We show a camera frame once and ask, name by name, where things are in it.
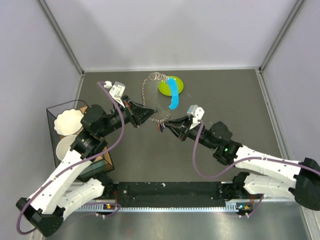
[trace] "gray table surface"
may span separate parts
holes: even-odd
[[[310,240],[295,202],[264,202],[249,219],[223,212],[73,213],[48,240]]]
[[[141,84],[149,71],[86,73],[79,99],[88,104],[99,104],[106,112],[112,108],[110,100],[97,86],[99,81],[118,81],[125,84],[125,94],[142,103]],[[183,117],[190,105],[205,110],[206,128],[222,121],[233,132],[232,139],[259,152],[280,157],[279,148],[268,115],[260,85],[254,70],[182,70],[162,71],[168,76],[183,80],[184,89],[179,95],[179,106],[172,119]],[[170,98],[157,95],[159,101]],[[106,137],[111,146],[120,130]],[[179,141],[168,129],[159,133],[157,125],[146,122],[141,128],[130,123],[120,144],[111,151],[115,170],[108,175],[115,182],[191,182],[205,181],[192,165],[194,141]],[[212,157],[213,151],[201,145],[197,150],[198,168],[207,175],[225,168]],[[241,169],[232,169],[214,181],[231,181]]]

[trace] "white bracket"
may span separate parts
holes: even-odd
[[[86,161],[81,163],[72,169],[66,171],[64,174],[56,178],[56,175],[61,171],[71,166],[72,164],[83,161],[81,159],[81,154],[77,151],[73,150],[66,153],[65,157],[59,164],[59,166],[54,170],[54,172],[50,175],[50,177],[44,182],[45,185],[47,182],[52,180],[53,182],[45,188],[40,195],[38,195],[32,202],[31,206],[35,209],[41,209],[42,214],[52,214],[57,207],[58,201],[61,199],[63,194],[67,191],[70,185],[74,182],[74,180],[78,177],[78,175],[87,168],[92,162]]]
[[[186,115],[188,117],[193,117],[192,118],[192,125],[190,127],[190,130],[193,129],[194,127],[196,127],[199,124],[199,120],[202,119],[202,117],[204,116],[205,111],[202,107],[199,107],[198,105],[191,105],[188,109],[188,111],[186,112]]]
[[[269,176],[251,173],[245,178],[243,187],[251,195],[264,194],[270,197],[284,197],[292,200],[295,198],[289,191],[288,185]]]
[[[112,85],[110,81],[105,81],[104,82],[104,88],[110,89],[109,93],[112,96],[112,98],[120,104],[122,107],[125,107],[125,104],[122,102],[121,98],[122,95],[124,94],[124,91],[126,89],[126,86],[118,81]]]
[[[65,208],[63,219],[65,220],[70,214],[82,207],[92,199],[100,197],[105,190],[105,186],[94,178],[84,183],[81,187],[64,194],[58,202],[60,208]]]
[[[288,164],[276,163],[267,161],[266,159],[275,159],[280,161],[286,161],[298,164],[299,161],[291,161],[282,158],[278,158],[275,156],[267,155],[255,150],[248,148],[247,146],[240,147],[236,152],[237,158],[234,159],[236,163],[238,160],[248,158],[248,157],[257,157],[262,158],[260,159],[252,159],[237,163],[235,165],[236,168],[240,169],[248,169],[255,171],[257,173],[267,175],[269,177],[275,178],[280,182],[283,182],[285,185],[291,188],[296,188],[296,179],[294,178],[295,175],[299,175],[300,167],[292,166]]]

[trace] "blue plastic piece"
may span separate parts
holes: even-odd
[[[176,80],[174,80],[172,77],[170,77],[165,83],[169,85],[169,88],[171,90],[171,105],[169,106],[169,108],[171,110],[174,110],[179,105],[178,85]]]

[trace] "white wall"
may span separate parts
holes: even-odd
[[[265,70],[289,154],[320,163],[320,1],[306,0]]]
[[[54,169],[46,107],[74,99],[79,75],[37,1],[0,1],[0,33],[0,239],[28,239],[16,202]]]
[[[82,68],[259,67],[296,0],[46,0]]]

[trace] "yellow-green disc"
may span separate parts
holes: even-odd
[[[177,76],[168,76],[169,78],[173,78],[176,81],[177,87],[178,87],[178,93],[180,94],[182,90],[184,89],[184,82]],[[171,96],[171,90],[168,84],[161,81],[159,84],[159,91],[163,95]]]

